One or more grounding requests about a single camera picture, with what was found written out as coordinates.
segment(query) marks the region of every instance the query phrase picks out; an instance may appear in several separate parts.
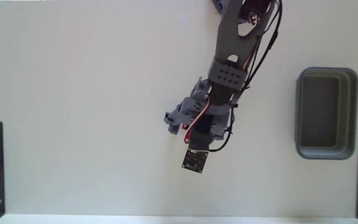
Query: white board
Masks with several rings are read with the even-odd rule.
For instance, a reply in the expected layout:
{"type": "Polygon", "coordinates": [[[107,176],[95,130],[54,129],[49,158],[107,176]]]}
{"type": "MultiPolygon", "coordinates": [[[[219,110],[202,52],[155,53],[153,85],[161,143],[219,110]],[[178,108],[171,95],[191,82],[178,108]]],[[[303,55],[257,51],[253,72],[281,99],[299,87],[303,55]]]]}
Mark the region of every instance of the white board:
{"type": "Polygon", "coordinates": [[[358,1],[284,0],[234,135],[199,175],[163,116],[206,77],[219,21],[207,0],[0,2],[7,213],[354,217],[357,153],[302,159],[294,123],[303,69],[358,73],[358,1]]]}

